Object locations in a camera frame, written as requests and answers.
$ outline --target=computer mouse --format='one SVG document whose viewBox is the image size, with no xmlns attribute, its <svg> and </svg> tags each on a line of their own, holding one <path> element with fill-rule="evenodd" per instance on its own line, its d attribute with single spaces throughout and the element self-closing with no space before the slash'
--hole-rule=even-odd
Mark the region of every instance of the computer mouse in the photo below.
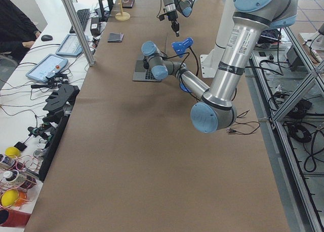
<svg viewBox="0 0 324 232">
<path fill-rule="evenodd" d="M 49 34 L 44 34 L 41 38 L 42 41 L 51 41 L 53 37 Z"/>
</svg>

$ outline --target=person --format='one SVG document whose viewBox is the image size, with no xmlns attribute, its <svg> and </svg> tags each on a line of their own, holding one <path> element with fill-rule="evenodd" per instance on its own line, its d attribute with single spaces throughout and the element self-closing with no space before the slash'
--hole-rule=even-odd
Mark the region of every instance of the person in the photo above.
<svg viewBox="0 0 324 232">
<path fill-rule="evenodd" d="M 21 61 L 39 37 L 40 31 L 10 0 L 0 0 L 0 52 L 11 52 Z"/>
</svg>

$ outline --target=yellow ball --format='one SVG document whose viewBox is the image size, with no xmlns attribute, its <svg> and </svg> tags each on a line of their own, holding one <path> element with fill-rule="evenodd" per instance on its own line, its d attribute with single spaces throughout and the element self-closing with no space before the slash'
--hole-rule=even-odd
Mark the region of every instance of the yellow ball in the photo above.
<svg viewBox="0 0 324 232">
<path fill-rule="evenodd" d="M 18 199 L 18 191 L 17 190 L 8 190 L 1 197 L 1 204 L 4 207 L 9 207 L 15 203 Z"/>
<path fill-rule="evenodd" d="M 8 147 L 5 151 L 5 154 L 11 158 L 15 158 L 20 156 L 20 151 L 16 147 Z"/>
</svg>

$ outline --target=keyboard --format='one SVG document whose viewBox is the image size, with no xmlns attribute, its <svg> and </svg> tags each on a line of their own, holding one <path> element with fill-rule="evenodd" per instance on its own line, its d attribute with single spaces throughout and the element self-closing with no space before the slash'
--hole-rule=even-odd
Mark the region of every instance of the keyboard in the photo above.
<svg viewBox="0 0 324 232">
<path fill-rule="evenodd" d="M 80 20 L 83 31 L 86 29 L 87 22 L 90 16 L 90 9 L 81 9 L 76 12 L 77 17 Z M 71 26 L 70 33 L 75 33 L 73 26 Z"/>
<path fill-rule="evenodd" d="M 146 70 L 145 79 L 151 79 L 151 80 L 155 79 L 153 73 L 151 72 L 151 69 Z"/>
</svg>

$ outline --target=person's hand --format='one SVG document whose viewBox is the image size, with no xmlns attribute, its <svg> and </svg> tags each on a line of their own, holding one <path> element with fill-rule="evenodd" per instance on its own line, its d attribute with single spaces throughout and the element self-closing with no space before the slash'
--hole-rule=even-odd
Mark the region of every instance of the person's hand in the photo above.
<svg viewBox="0 0 324 232">
<path fill-rule="evenodd" d="M 22 46 L 25 47 L 25 48 L 29 48 L 30 49 L 34 43 L 35 43 L 35 41 L 23 42 L 22 43 Z"/>
<path fill-rule="evenodd" d="M 37 31 L 37 32 L 35 33 L 36 38 L 38 38 L 38 37 L 40 36 L 40 33 L 41 33 L 41 32 L 39 32 L 39 31 Z"/>
</svg>

